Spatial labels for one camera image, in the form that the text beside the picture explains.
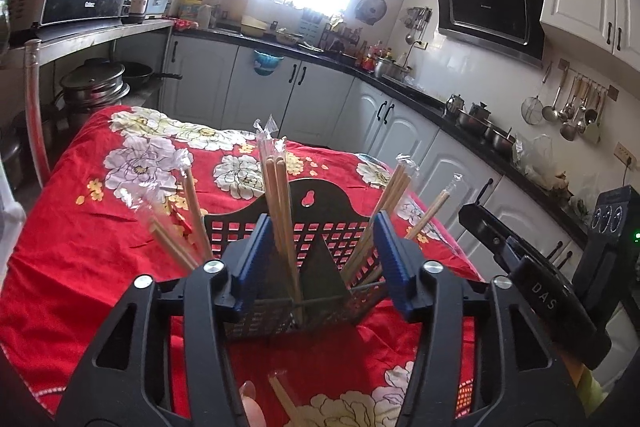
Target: metal shelf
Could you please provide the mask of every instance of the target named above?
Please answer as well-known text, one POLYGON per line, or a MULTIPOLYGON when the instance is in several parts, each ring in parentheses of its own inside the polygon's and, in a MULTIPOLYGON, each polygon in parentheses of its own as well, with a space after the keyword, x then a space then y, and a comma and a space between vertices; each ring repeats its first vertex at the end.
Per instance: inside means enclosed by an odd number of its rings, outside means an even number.
MULTIPOLYGON (((39 45, 38 65, 43 66, 65 55, 90 48, 96 44, 113 41, 129 35, 168 28, 174 24, 167 19, 144 21, 141 24, 123 24, 103 30, 91 30, 76 33, 67 37, 42 41, 39 45)), ((0 62, 0 70, 21 70, 24 67, 24 46, 12 48, 0 62)))

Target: floral tablecloth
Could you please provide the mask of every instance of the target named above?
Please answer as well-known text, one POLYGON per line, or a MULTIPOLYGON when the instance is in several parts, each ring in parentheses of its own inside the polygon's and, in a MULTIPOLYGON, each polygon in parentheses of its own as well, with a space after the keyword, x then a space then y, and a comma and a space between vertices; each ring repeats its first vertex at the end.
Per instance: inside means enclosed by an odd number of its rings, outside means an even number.
MULTIPOLYGON (((263 193, 255 136, 181 123, 146 108, 107 108, 82 128, 31 212, 0 296, 0 345, 33 395, 54 412, 69 376, 98 326, 132 280, 184 275, 150 238, 126 193, 142 182, 162 187, 167 213, 184 219, 187 203, 174 156, 188 148, 203 212, 238 210, 263 193)), ((339 185, 357 212, 369 215, 390 174, 377 160, 289 142, 290 179, 324 178, 339 185)), ((424 206, 407 197, 392 222, 398 233, 414 225, 424 206)), ((187 221, 174 226, 190 239, 187 221)), ((417 237, 425 256, 468 279, 478 274, 436 221, 417 237)), ((238 384, 252 380, 268 426, 289 419, 267 375, 286 370, 296 404, 311 426, 390 427, 407 389, 419 325, 406 324, 387 300, 357 326, 231 343, 238 384)), ((172 334, 175 406, 188 415, 182 338, 172 334)), ((470 404, 473 324, 461 346, 458 413, 470 404)))

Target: blue gripper pad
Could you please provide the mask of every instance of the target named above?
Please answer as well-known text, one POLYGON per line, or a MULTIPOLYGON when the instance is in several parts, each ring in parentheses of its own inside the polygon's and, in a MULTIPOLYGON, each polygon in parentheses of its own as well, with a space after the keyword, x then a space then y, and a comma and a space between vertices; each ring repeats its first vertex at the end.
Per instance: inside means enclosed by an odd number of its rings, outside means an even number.
POLYGON ((398 237, 385 211, 374 218, 373 242, 394 306, 406 321, 418 320, 416 312, 430 304, 418 291, 418 276, 425 261, 420 247, 398 237))
POLYGON ((230 284, 222 301, 216 304, 231 307, 238 314, 247 311, 264 283, 273 248, 273 223, 267 214, 262 214, 250 237, 227 245, 221 260, 228 269, 230 284))

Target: black countertop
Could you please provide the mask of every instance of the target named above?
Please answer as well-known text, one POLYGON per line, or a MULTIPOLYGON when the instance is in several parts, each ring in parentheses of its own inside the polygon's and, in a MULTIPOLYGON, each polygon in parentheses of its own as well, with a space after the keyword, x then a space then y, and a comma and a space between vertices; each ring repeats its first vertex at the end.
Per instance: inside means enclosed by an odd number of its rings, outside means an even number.
POLYGON ((254 48, 270 54, 304 60, 311 64, 318 64, 331 68, 332 70, 342 71, 343 73, 356 76, 367 84, 384 92, 386 95, 398 100, 398 102, 404 103, 404 105, 418 112, 427 120, 436 124, 449 136, 462 143, 462 145, 468 148, 473 154, 497 171, 498 174, 506 176, 521 190, 526 192, 531 199, 544 208, 580 248, 584 248, 586 245, 586 228, 577 217, 565 212, 554 198, 551 198, 542 188, 524 177, 524 174, 518 171, 509 161, 493 149, 488 148, 481 139, 470 135, 457 126, 454 121, 445 118, 444 103, 440 100, 406 84, 384 78, 378 79, 366 71, 341 64, 332 58, 316 55, 302 48, 283 46, 275 41, 254 39, 230 32, 213 30, 186 30, 181 32, 180 35, 197 39, 228 42, 229 44, 235 44, 245 48, 254 48))

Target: bolt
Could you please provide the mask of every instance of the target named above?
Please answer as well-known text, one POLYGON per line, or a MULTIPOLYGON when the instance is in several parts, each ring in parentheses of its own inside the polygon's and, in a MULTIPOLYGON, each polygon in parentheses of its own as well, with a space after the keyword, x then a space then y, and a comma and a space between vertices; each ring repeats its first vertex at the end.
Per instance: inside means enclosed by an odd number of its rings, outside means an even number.
POLYGON ((142 290, 142 288, 151 286, 151 283, 153 281, 153 277, 151 277, 150 275, 141 275, 139 277, 136 277, 136 280, 133 281, 133 286, 142 290))
POLYGON ((502 288, 503 290, 508 290, 513 286, 513 282, 508 277, 504 275, 498 275, 498 277, 494 277, 494 284, 498 286, 498 288, 502 288))
POLYGON ((429 273, 440 273, 444 270, 444 266, 438 263, 438 261, 427 261, 422 267, 429 273))
POLYGON ((214 259, 213 261, 209 261, 207 264, 205 264, 203 268, 207 273, 218 273, 225 268, 225 264, 218 259, 214 259))

